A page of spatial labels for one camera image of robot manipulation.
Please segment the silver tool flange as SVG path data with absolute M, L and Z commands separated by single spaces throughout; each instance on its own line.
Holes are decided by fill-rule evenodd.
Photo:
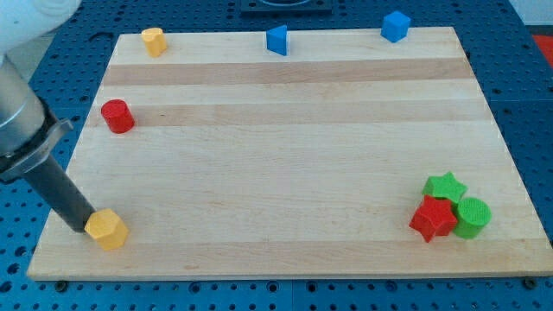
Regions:
M 43 164 L 73 125 L 40 100 L 8 58 L 1 64 L 1 181 Z

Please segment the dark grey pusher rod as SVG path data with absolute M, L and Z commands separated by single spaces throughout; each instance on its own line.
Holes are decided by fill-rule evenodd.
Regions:
M 23 179 L 74 232 L 85 231 L 95 209 L 51 155 L 25 173 Z

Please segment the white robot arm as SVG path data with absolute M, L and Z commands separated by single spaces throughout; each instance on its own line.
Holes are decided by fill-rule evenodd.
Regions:
M 75 232 L 83 232 L 95 209 L 51 155 L 73 129 L 59 119 L 16 70 L 7 53 L 57 29 L 80 0 L 1 2 L 1 181 L 23 178 Z

